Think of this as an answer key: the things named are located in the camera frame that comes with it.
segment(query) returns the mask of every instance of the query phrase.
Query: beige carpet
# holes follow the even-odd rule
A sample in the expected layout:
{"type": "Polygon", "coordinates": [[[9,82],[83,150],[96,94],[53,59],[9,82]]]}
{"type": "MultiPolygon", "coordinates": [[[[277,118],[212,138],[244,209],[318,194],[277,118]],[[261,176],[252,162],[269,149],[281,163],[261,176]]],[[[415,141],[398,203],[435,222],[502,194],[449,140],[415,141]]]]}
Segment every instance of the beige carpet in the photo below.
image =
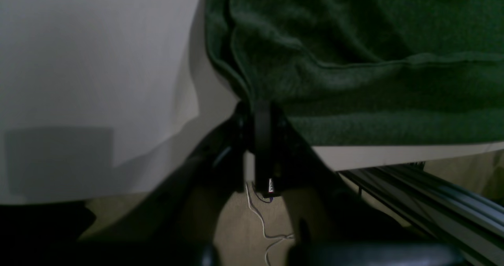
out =
{"type": "MultiPolygon", "coordinates": [[[[504,151],[472,155],[427,162],[425,171],[458,184],[492,200],[504,198],[504,151]]],[[[92,235],[96,231],[115,222],[131,208],[141,202],[146,194],[132,194],[111,198],[97,198],[88,202],[97,215],[95,224],[83,234],[92,235]]],[[[409,224],[397,214],[387,209],[366,193],[363,198],[374,207],[386,212],[403,226],[409,224]]],[[[266,226],[266,234],[288,235],[292,233],[290,221],[282,198],[274,198],[272,203],[263,203],[251,194],[252,203],[261,212],[266,226]]],[[[219,249],[224,266],[264,266],[266,248],[278,239],[265,239],[260,219],[249,208],[245,194],[234,194],[222,210],[214,243],[219,249]]],[[[272,266],[285,264],[288,249],[293,240],[284,240],[272,247],[269,259],[272,266]]]]}

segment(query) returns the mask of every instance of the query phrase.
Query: white surface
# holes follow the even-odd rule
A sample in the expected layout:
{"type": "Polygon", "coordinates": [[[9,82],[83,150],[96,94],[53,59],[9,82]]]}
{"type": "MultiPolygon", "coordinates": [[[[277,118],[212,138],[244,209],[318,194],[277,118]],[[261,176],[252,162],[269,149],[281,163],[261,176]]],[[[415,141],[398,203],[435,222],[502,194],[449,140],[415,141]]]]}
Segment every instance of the white surface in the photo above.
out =
{"type": "MultiPolygon", "coordinates": [[[[236,104],[206,57],[203,7],[0,0],[0,204],[150,191],[178,167],[236,104]]],[[[343,170],[501,148],[316,151],[343,170]]]]}

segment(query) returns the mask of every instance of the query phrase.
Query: green blanket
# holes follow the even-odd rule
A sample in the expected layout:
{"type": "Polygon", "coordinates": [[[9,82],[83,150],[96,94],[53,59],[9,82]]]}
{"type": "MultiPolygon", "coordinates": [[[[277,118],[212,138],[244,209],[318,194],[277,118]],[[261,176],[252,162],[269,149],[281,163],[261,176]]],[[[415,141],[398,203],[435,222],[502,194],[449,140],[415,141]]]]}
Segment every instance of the green blanket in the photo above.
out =
{"type": "Polygon", "coordinates": [[[206,46],[311,144],[504,140],[504,0],[207,0],[206,46]]]}

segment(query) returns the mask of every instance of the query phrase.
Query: green fabric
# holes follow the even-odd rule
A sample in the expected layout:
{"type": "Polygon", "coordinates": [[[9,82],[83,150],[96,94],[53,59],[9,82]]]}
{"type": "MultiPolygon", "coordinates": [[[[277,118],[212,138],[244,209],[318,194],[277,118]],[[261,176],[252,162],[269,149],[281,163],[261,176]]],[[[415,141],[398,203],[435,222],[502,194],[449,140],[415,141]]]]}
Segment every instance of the green fabric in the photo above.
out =
{"type": "Polygon", "coordinates": [[[243,100],[316,145],[504,140],[504,0],[207,0],[243,100]]]}

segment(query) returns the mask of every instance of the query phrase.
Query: white cable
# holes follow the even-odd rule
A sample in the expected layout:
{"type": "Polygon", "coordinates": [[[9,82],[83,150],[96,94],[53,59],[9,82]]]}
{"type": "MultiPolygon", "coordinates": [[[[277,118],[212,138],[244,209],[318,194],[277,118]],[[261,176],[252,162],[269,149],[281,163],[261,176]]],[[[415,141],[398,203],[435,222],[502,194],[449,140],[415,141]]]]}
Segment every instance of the white cable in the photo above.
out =
{"type": "Polygon", "coordinates": [[[271,266],[270,259],[268,259],[268,251],[270,250],[270,248],[272,248],[273,246],[281,243],[282,241],[285,241],[286,239],[294,239],[294,234],[290,234],[290,235],[276,235],[276,236],[269,236],[269,235],[267,235],[266,234],[265,223],[264,223],[264,218],[261,215],[261,212],[259,212],[259,210],[252,203],[252,199],[250,198],[250,192],[248,190],[248,184],[247,183],[245,183],[245,189],[246,189],[246,194],[247,194],[248,208],[252,212],[254,212],[254,214],[256,214],[259,217],[259,219],[261,220],[261,224],[263,225],[263,237],[266,238],[266,239],[279,239],[278,241],[275,241],[274,243],[268,245],[268,247],[266,248],[266,251],[264,253],[264,261],[266,262],[266,265],[267,266],[271,266]]]}

